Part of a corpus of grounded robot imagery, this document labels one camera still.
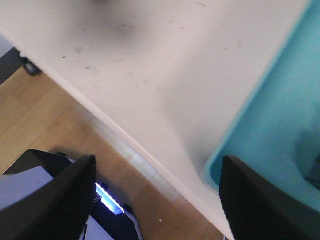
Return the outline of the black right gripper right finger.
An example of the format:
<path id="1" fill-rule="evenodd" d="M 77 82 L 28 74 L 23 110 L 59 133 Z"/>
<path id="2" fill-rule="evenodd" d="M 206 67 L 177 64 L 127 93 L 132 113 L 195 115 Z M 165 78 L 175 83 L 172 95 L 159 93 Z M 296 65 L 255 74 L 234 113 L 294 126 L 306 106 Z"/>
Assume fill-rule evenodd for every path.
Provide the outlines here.
<path id="1" fill-rule="evenodd" d="M 223 158 L 219 197 L 236 240 L 318 240 L 320 213 L 236 156 Z"/>

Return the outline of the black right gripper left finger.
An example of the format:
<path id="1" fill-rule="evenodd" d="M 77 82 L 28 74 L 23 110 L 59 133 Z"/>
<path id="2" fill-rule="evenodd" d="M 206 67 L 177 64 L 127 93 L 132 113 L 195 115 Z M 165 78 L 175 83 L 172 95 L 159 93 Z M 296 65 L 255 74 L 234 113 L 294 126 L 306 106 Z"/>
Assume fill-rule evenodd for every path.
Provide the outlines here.
<path id="1" fill-rule="evenodd" d="M 96 159 L 77 160 L 0 212 L 2 240 L 79 240 L 94 206 Z"/>

